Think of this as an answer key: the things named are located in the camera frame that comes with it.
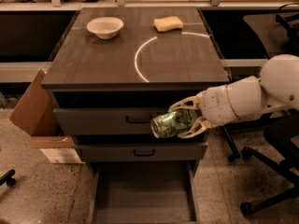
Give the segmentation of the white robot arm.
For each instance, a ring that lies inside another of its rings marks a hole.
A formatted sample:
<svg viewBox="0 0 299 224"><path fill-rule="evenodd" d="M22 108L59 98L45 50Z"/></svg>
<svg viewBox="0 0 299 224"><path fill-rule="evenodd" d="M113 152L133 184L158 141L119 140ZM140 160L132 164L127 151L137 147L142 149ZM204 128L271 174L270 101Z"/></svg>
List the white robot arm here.
<svg viewBox="0 0 299 224"><path fill-rule="evenodd" d="M254 114L299 109L299 57L282 54L268 60L258 77L210 87L169 107L198 110L201 116L180 138L191 138Z"/></svg>

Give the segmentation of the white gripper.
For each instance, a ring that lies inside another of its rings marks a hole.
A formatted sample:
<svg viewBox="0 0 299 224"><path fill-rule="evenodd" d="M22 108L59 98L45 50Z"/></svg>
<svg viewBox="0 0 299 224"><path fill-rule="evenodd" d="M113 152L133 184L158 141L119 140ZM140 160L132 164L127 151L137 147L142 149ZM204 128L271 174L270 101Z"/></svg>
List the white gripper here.
<svg viewBox="0 0 299 224"><path fill-rule="evenodd" d="M179 133L178 137L182 139L193 138L215 128L215 125L223 126L239 119L237 110L237 103L240 101L237 97L239 93L240 91L232 85L222 85L208 88L171 105L168 109L169 112L179 109L198 110L200 108L203 115L203 117L196 119L188 131Z"/></svg>

